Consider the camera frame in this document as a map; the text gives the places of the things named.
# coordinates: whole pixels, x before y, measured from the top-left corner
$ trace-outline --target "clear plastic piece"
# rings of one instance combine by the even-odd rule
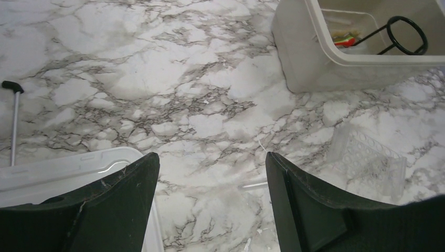
[[[344,173],[348,180],[375,187],[393,201],[403,195],[406,157],[346,124],[335,129],[326,157],[327,163]]]

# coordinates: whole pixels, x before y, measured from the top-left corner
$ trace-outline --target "plastic storage container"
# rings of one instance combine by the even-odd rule
[[[445,66],[445,17],[438,0],[281,0],[272,32],[289,90],[295,93],[381,88],[431,67]],[[428,38],[425,55],[409,56],[391,45],[386,30],[366,40],[360,50],[339,50],[336,30],[356,30],[364,37],[393,16],[413,20]],[[391,26],[407,49],[421,45],[419,34],[403,22]]]
[[[110,175],[143,155],[128,147],[89,152],[0,169],[0,207],[40,204]],[[153,201],[142,252],[164,252]]]
[[[406,157],[347,124],[335,129],[326,161],[334,163],[348,180],[374,187],[383,196],[399,200],[404,191]]]

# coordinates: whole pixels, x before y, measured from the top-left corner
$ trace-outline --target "transparent plastic container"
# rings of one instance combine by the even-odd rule
[[[339,91],[383,88],[432,67],[445,66],[445,16],[439,0],[280,0],[272,33],[290,91]],[[413,20],[428,38],[425,55],[405,55],[393,48],[386,32],[366,46],[339,49],[334,33],[360,33],[363,38],[394,16]],[[403,47],[414,51],[422,40],[404,22],[391,26]]]
[[[360,180],[394,201],[403,195],[406,157],[350,124],[335,129],[326,161],[334,163],[348,180]]]

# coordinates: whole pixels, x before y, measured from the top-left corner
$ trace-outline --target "marble pattern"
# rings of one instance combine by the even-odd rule
[[[0,76],[26,92],[17,163],[115,146],[159,153],[166,251],[279,251],[268,190],[239,188],[266,177],[260,143],[346,188],[323,165],[345,121],[408,159],[393,203],[445,193],[442,72],[384,90],[294,95],[270,31],[277,4],[0,1]],[[0,167],[12,104],[0,92]]]

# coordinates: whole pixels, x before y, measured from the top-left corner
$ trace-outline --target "black plastic part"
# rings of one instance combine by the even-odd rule
[[[406,49],[394,37],[393,31],[391,30],[391,25],[397,21],[403,21],[403,22],[407,23],[408,25],[413,27],[419,34],[420,38],[422,39],[422,45],[419,48],[417,48],[416,51],[410,51],[410,50]],[[425,35],[425,33],[423,32],[423,30],[416,23],[414,23],[414,21],[412,21],[411,19],[409,19],[407,17],[402,17],[402,16],[394,16],[394,17],[390,18],[388,20],[388,23],[386,23],[386,25],[373,31],[371,34],[369,34],[368,36],[364,37],[363,39],[357,41],[352,46],[356,46],[356,45],[362,43],[363,41],[371,38],[372,36],[376,35],[380,31],[382,31],[383,29],[386,29],[386,32],[388,32],[388,37],[391,40],[391,42],[393,42],[393,44],[388,46],[387,48],[383,49],[383,51],[379,52],[377,55],[383,55],[384,53],[388,52],[389,50],[393,49],[394,47],[397,47],[397,49],[399,49],[402,53],[404,53],[406,55],[424,55],[428,50],[428,39],[427,39],[427,36]]]
[[[266,172],[282,252],[426,252],[445,247],[445,195],[403,206],[376,202],[272,152]]]
[[[159,168],[149,153],[39,205],[0,208],[0,251],[141,252]]]
[[[8,81],[8,80],[5,80],[2,82],[2,88],[10,89],[14,93],[17,93],[17,92],[24,93],[25,92],[23,90],[23,88],[20,86],[20,84],[18,84],[16,82]]]

